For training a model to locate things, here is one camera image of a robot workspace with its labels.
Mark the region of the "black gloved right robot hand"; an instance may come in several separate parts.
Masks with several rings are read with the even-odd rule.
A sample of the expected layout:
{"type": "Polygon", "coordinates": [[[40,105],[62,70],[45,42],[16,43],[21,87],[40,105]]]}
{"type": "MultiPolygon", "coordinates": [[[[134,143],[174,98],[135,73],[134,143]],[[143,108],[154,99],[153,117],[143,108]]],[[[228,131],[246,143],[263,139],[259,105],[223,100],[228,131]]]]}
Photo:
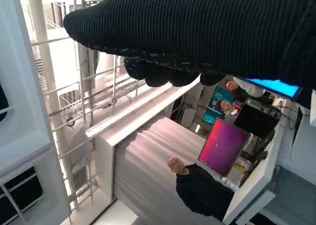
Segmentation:
{"type": "Polygon", "coordinates": [[[63,25],[151,87],[227,75],[316,87],[316,0],[103,0],[63,25]]]}

